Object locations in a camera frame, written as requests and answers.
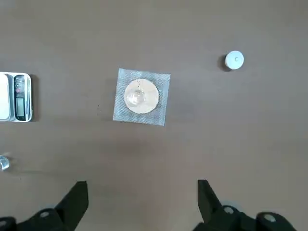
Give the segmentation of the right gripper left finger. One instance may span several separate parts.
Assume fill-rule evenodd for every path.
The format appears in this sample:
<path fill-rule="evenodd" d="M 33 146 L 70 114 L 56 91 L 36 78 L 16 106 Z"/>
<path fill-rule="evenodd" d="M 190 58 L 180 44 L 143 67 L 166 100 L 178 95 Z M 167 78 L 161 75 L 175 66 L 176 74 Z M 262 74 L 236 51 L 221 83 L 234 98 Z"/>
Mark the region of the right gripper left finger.
<path fill-rule="evenodd" d="M 88 184 L 78 181 L 54 208 L 45 208 L 17 223 L 14 217 L 1 217 L 2 231 L 74 231 L 89 206 Z"/>

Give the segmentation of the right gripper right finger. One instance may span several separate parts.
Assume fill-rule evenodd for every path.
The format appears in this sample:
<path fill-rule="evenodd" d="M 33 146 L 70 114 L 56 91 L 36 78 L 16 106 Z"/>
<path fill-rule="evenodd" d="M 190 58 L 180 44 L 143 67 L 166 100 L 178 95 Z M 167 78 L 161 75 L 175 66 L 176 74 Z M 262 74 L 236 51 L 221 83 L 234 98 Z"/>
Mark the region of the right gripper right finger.
<path fill-rule="evenodd" d="M 197 182 L 198 206 L 203 218 L 195 231 L 294 231 L 294 226 L 274 212 L 260 212 L 255 218 L 231 205 L 222 205 L 207 180 Z"/>

